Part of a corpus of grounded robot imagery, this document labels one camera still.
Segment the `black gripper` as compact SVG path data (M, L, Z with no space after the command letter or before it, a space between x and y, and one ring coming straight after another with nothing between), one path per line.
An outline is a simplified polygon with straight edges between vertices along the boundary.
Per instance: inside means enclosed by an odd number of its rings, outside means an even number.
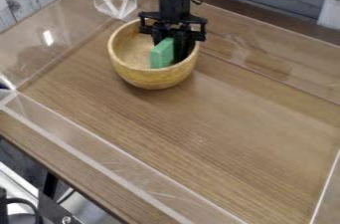
M181 62L192 51L193 41L205 40L207 20L189 12L189 0L159 0L159 10L143 11L140 32L153 36L157 45L167 37L173 38L173 61Z

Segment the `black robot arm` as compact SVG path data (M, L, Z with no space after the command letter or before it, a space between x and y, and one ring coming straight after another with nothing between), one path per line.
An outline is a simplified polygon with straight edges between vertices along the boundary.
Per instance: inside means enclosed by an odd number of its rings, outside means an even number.
M143 11L140 32L153 37L157 45L165 38L173 39L173 61L181 62L192 51L196 41L205 41L207 19L191 14L195 0L159 0L157 11Z

